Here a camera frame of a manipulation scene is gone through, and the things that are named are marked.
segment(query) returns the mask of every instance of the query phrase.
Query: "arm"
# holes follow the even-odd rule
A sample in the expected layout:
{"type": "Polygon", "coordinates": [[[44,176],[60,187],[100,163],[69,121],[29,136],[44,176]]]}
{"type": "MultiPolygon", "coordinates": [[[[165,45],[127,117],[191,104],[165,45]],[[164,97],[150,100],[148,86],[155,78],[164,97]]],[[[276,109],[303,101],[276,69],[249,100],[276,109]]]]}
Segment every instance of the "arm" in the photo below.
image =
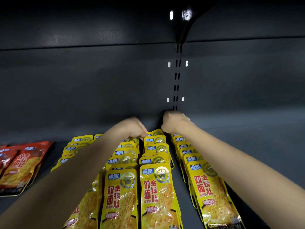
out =
{"type": "Polygon", "coordinates": [[[185,137],[270,228],[304,227],[305,190],[300,186],[177,111],[164,114],[162,130],[185,137]]]}
{"type": "Polygon", "coordinates": [[[116,124],[15,201],[0,216],[0,228],[62,228],[117,146],[146,131],[137,118],[116,124]]]}

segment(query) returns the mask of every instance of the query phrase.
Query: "stack of red packages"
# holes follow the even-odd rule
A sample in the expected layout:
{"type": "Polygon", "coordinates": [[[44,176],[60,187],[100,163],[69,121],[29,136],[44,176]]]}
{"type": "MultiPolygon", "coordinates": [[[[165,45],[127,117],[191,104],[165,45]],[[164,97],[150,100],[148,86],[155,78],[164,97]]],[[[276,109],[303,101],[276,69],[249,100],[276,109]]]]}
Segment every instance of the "stack of red packages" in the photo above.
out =
{"type": "Polygon", "coordinates": [[[33,183],[52,144],[43,141],[0,149],[0,197],[19,195],[33,183]]]}

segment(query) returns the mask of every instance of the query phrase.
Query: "blue logo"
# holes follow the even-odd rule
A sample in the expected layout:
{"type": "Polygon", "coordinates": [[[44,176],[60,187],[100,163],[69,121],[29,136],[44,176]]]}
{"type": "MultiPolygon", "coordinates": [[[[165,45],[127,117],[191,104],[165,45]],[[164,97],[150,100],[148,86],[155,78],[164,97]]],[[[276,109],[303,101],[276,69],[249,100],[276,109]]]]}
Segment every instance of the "blue logo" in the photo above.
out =
{"type": "Polygon", "coordinates": [[[33,150],[35,147],[25,147],[24,150],[33,150]]]}
{"type": "Polygon", "coordinates": [[[183,140],[184,140],[183,137],[178,137],[178,138],[176,138],[176,141],[183,141],[183,140]]]}
{"type": "Polygon", "coordinates": [[[121,177],[120,173],[108,174],[108,179],[109,180],[116,180],[116,179],[118,179],[120,177],[121,177]]]}
{"type": "Polygon", "coordinates": [[[76,147],[67,147],[66,150],[75,150],[76,147]]]}
{"type": "Polygon", "coordinates": [[[2,149],[2,150],[0,150],[0,152],[4,152],[4,151],[8,151],[8,150],[11,150],[11,149],[2,149]]]}
{"type": "Polygon", "coordinates": [[[59,163],[65,163],[68,160],[69,160],[69,158],[61,159],[59,163]]]}
{"type": "Polygon", "coordinates": [[[142,174],[151,174],[151,173],[154,173],[154,169],[153,168],[150,168],[150,169],[143,169],[142,170],[142,174]]]}
{"type": "Polygon", "coordinates": [[[188,147],[189,145],[179,145],[179,148],[182,149],[182,148],[186,148],[188,147]]]}
{"type": "Polygon", "coordinates": [[[156,150],[156,147],[155,146],[147,146],[146,150],[156,150]]]}
{"type": "Polygon", "coordinates": [[[124,150],[115,150],[114,151],[114,154],[115,155],[122,155],[122,154],[124,154],[125,152],[124,152],[124,150]]]}
{"type": "Polygon", "coordinates": [[[191,154],[192,150],[182,150],[182,154],[191,154]]]}
{"type": "Polygon", "coordinates": [[[151,162],[152,162],[151,159],[143,159],[143,160],[142,160],[142,164],[149,164],[149,163],[151,163],[151,162]]]}
{"type": "Polygon", "coordinates": [[[188,158],[186,158],[186,160],[188,162],[193,162],[193,161],[197,161],[197,158],[196,157],[188,157],[188,158]]]}
{"type": "Polygon", "coordinates": [[[108,160],[108,164],[113,164],[119,162],[118,158],[108,160]]]}
{"type": "Polygon", "coordinates": [[[191,165],[191,170],[198,170],[198,169],[201,169],[201,165],[200,164],[191,165]]]}

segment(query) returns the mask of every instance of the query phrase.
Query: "person's right hand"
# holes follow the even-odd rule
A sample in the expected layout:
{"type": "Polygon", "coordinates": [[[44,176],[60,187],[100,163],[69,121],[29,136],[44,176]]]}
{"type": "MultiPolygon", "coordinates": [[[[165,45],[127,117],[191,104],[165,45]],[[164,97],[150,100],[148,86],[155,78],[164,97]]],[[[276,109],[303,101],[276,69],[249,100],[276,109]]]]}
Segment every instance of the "person's right hand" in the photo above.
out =
{"type": "Polygon", "coordinates": [[[178,127],[183,122],[190,122],[190,119],[178,111],[166,111],[163,115],[163,124],[161,129],[167,133],[177,133],[178,127]]]}

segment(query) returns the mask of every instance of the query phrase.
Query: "person's left arm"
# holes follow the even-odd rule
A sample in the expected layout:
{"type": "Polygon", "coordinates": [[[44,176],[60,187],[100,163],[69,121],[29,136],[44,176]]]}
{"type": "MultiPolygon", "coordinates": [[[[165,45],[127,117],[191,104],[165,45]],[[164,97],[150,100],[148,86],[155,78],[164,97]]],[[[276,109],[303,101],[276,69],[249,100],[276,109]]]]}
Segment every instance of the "person's left arm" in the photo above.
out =
{"type": "Polygon", "coordinates": [[[0,216],[0,228],[62,228],[117,146],[146,131],[137,118],[116,124],[25,192],[0,216]]]}

